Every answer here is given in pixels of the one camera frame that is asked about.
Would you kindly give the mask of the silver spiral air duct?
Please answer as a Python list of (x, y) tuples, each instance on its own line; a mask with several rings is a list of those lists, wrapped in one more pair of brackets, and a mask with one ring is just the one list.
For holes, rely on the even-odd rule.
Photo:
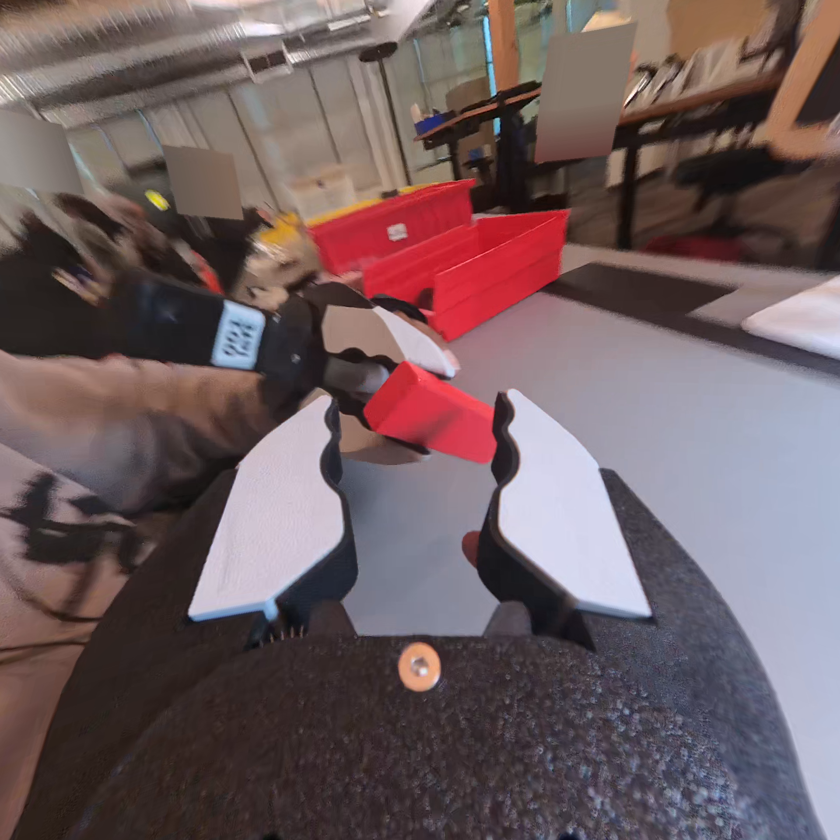
[(5, 72), (1, 105), (60, 109), (217, 74), (240, 64), (246, 48), (284, 33), (278, 24), (238, 20), (196, 34)]

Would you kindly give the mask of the red rectangular block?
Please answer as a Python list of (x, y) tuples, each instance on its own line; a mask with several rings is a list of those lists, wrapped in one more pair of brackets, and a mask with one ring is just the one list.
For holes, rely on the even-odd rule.
[(402, 362), (363, 410), (376, 433), (405, 444), (488, 464), (497, 441), (494, 408), (411, 362)]

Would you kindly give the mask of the clear plastic box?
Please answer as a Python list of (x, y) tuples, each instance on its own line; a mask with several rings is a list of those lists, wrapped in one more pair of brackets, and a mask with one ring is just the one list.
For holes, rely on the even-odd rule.
[(292, 178), (283, 186), (297, 215), (305, 223), (354, 205), (357, 200), (350, 174), (341, 164)]

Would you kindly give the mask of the ceiling air vent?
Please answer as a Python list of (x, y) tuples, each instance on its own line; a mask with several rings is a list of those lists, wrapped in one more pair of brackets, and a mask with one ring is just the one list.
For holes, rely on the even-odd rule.
[(263, 84), (276, 78), (287, 77), (294, 70), (283, 47), (259, 55), (242, 50), (240, 55), (247, 70), (248, 78), (255, 84)]

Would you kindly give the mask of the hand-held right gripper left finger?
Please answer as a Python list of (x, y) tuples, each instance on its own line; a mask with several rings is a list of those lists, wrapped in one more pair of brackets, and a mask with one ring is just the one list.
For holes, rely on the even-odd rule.
[(349, 503), (341, 488), (340, 415), (313, 395), (240, 462), (198, 578), (188, 617), (246, 614), (309, 623), (358, 578)]

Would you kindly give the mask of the wooden support post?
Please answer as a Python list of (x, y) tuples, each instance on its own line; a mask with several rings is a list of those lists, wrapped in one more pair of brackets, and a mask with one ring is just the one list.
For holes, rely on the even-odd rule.
[(488, 1), (490, 42), (498, 91), (519, 84), (519, 48), (514, 1)]

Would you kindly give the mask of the wooden desk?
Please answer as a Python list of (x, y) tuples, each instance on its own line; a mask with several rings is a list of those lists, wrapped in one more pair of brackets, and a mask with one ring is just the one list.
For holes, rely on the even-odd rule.
[(748, 80), (636, 110), (620, 118), (612, 146), (612, 152), (624, 152), (616, 249), (633, 247), (639, 151), (649, 145), (691, 140), (761, 123), (770, 112), (785, 74), (785, 69), (765, 72)]

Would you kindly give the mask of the red plastic bin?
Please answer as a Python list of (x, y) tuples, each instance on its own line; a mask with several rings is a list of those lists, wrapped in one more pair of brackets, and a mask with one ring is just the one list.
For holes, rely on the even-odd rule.
[(365, 268), (364, 294), (413, 304), (453, 342), (559, 278), (569, 216), (495, 215), (454, 227)]
[(426, 185), (308, 226), (320, 264), (339, 276), (470, 224), (473, 179)]

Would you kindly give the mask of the black floor lamp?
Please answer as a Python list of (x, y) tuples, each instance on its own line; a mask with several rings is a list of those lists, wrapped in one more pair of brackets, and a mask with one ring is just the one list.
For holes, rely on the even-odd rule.
[(394, 56), (397, 50), (397, 43), (395, 41), (384, 41), (378, 44), (373, 44), (365, 47), (359, 54), (359, 61), (365, 65), (375, 64), (379, 70), (381, 77), (381, 86), (385, 95), (385, 101), (390, 118), (392, 132), (395, 139), (396, 148), (402, 164), (402, 172), (407, 186), (413, 186), (413, 178), (411, 169), (406, 158), (406, 152), (403, 145), (403, 139), (400, 132), (400, 126), (396, 117), (396, 109), (390, 80), (387, 74), (385, 63), (388, 59)]

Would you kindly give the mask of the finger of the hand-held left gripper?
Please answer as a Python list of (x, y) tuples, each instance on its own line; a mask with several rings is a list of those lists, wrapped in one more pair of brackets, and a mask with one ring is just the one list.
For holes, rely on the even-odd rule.
[(369, 360), (331, 359), (327, 363), (324, 388), (339, 407), (343, 457), (379, 466), (418, 464), (430, 458), (428, 449), (379, 434), (364, 418), (364, 408), (389, 375), (383, 365)]
[(328, 305), (322, 317), (322, 343), (334, 356), (359, 356), (381, 364), (414, 364), (443, 380), (458, 372), (456, 358), (414, 323), (380, 307)]

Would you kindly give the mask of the yellow plastic bin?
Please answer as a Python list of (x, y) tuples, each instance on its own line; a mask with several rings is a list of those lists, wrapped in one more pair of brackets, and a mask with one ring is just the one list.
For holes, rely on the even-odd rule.
[(302, 236), (302, 230), (306, 227), (313, 227), (325, 224), (333, 219), (347, 216), (367, 207), (382, 203), (384, 200), (404, 196), (426, 189), (429, 186), (438, 186), (438, 183), (405, 186), (403, 188), (383, 192), (374, 198), (364, 199), (354, 204), (334, 209), (309, 219), (302, 220), (296, 213), (280, 213), (269, 220), (269, 227), (258, 236), (259, 242), (265, 245), (283, 246), (292, 241), (295, 237)]

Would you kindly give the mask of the red storage crate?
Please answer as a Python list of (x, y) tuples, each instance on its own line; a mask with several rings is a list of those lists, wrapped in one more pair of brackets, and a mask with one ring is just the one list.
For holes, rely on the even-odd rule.
[(748, 250), (738, 238), (720, 238), (706, 234), (667, 234), (650, 239), (642, 248), (646, 254), (740, 263)]

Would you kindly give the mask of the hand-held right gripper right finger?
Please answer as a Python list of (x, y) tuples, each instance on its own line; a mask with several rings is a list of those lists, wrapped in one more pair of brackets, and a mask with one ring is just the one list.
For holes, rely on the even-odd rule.
[(496, 486), (476, 569), (530, 632), (595, 648), (587, 616), (649, 625), (650, 604), (602, 470), (583, 444), (520, 391), (497, 394)]

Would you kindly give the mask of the standing desk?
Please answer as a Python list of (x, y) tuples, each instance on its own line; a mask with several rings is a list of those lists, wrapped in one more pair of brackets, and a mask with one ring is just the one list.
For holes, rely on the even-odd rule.
[(454, 113), (436, 127), (420, 133), (416, 141), (427, 151), (445, 147), (456, 181), (464, 178), (460, 145), (487, 124), (500, 122), (497, 151), (489, 164), (479, 164), (478, 181), (468, 180), (473, 211), (481, 214), (501, 207), (511, 214), (539, 211), (530, 176), (536, 171), (532, 145), (536, 130), (522, 117), (523, 109), (539, 99), (541, 83), (532, 80), (500, 91), (494, 97)]

